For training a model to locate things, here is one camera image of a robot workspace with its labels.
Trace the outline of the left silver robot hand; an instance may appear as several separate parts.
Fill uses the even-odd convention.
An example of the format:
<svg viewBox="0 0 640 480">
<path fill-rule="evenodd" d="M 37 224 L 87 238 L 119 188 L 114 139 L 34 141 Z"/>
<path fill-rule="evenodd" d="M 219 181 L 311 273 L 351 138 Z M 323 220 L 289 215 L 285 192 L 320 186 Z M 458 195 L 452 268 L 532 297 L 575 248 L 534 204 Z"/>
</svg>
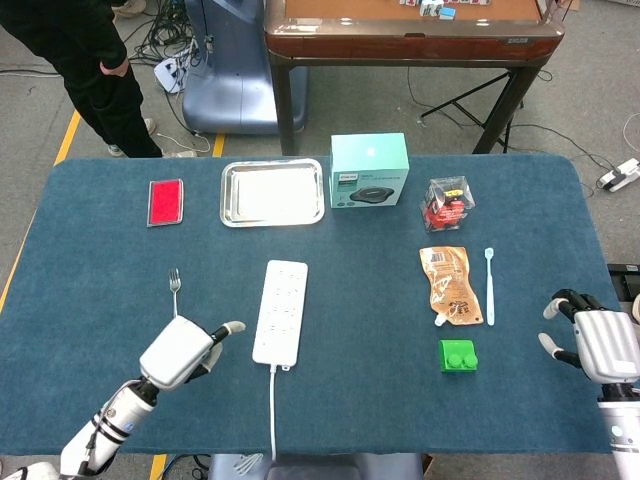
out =
<svg viewBox="0 0 640 480">
<path fill-rule="evenodd" d="M 159 390 L 173 391 L 210 373 L 222 354 L 222 341 L 245 329 L 245 323 L 231 321 L 208 333 L 195 322 L 178 315 L 141 355 L 141 374 Z"/>
</svg>

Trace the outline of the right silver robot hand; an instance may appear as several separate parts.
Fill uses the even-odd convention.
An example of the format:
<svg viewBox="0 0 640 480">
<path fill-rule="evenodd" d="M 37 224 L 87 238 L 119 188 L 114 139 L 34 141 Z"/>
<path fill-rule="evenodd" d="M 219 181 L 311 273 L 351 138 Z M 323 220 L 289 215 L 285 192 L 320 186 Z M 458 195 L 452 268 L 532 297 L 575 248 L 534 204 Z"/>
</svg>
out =
<svg viewBox="0 0 640 480">
<path fill-rule="evenodd" d="M 628 314 L 609 310 L 595 297 L 570 289 L 554 293 L 543 311 L 547 320 L 558 314 L 569 319 L 577 350 L 570 352 L 540 333 L 538 340 L 552 358 L 582 370 L 596 384 L 639 380 L 639 343 Z"/>
</svg>

